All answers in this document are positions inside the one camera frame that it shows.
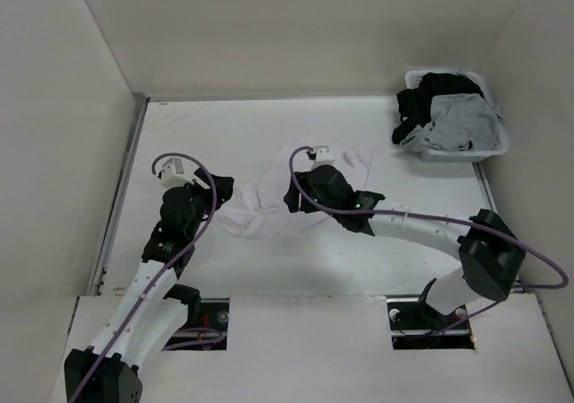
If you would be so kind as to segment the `white tank top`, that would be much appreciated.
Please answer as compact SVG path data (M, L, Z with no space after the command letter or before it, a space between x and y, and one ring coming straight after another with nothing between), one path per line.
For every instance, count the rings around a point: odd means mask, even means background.
M283 197L290 186L288 160L292 152L309 141L288 141L283 144L275 163L257 186L234 183L233 194L215 214L215 221L233 236L251 240L274 240L296 235L328 220L330 216L316 210L313 213L291 214ZM328 146L335 158L335 167L354 189L364 188L370 173L372 150Z

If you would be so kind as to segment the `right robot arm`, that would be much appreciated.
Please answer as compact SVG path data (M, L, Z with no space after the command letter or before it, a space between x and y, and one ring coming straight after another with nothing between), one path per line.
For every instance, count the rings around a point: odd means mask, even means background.
M416 302L390 312L398 327L437 331L470 302L505 302L526 257L524 245L491 210L468 220L414 213L382 194L354 189L330 164L291 171L283 201L291 213L323 212L348 232L413 242L458 262L451 273L433 277Z

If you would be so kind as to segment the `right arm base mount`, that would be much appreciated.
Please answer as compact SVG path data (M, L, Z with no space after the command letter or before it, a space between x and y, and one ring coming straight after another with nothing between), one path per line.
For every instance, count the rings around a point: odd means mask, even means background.
M474 350L468 322L459 323L465 307L443 315L417 300L403 298L387 302L391 343L395 350Z

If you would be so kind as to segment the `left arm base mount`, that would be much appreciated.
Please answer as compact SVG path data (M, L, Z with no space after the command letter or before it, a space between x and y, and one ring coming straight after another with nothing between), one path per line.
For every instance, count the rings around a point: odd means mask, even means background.
M203 299L199 312L189 320L174 337L175 343L191 341L213 341L222 335L217 343L184 346L192 351L224 351L227 349L227 331L230 322L229 299Z

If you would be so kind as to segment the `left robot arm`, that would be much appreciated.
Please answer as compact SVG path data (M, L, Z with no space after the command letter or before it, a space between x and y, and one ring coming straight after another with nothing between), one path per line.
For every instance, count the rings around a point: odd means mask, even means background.
M192 180L163 171L168 188L160 220L143 248L131 285L102 331L64 362L70 402L138 402L141 375L179 330L201 319L198 290L179 283L213 214L233 193L234 180L197 170Z

